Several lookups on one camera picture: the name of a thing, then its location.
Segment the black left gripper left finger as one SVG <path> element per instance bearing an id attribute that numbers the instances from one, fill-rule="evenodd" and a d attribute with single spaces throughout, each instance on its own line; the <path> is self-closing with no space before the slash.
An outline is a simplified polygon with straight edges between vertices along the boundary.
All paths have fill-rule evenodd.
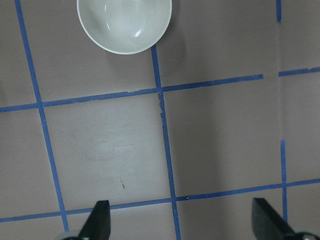
<path id="1" fill-rule="evenodd" d="M 77 238 L 79 240 L 108 240 L 110 235 L 110 203 L 108 200 L 99 200 L 96 202 Z"/>

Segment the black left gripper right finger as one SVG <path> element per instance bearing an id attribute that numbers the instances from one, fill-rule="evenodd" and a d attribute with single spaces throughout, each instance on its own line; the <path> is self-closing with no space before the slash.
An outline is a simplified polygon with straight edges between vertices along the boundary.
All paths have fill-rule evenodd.
<path id="1" fill-rule="evenodd" d="M 251 228 L 257 240 L 299 240 L 299 235 L 264 198 L 253 198 Z"/>

